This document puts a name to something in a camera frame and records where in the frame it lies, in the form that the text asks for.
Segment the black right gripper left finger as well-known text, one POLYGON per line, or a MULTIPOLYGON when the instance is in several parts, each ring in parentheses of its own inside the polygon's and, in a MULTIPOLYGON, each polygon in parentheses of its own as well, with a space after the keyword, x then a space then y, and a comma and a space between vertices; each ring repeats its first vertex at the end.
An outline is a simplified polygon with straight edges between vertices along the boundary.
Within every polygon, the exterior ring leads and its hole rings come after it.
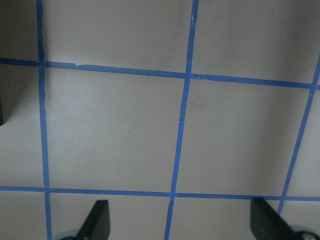
POLYGON ((111 231, 108 200, 97 200, 76 235, 77 240, 107 240, 111 231))

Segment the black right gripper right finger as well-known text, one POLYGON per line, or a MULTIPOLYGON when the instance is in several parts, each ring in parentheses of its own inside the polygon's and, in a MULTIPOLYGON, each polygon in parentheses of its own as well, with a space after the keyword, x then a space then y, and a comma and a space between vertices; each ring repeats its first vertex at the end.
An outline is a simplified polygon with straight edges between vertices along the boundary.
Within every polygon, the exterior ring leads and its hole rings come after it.
POLYGON ((250 230, 256 240, 296 240, 293 229, 261 197, 250 200, 250 230))

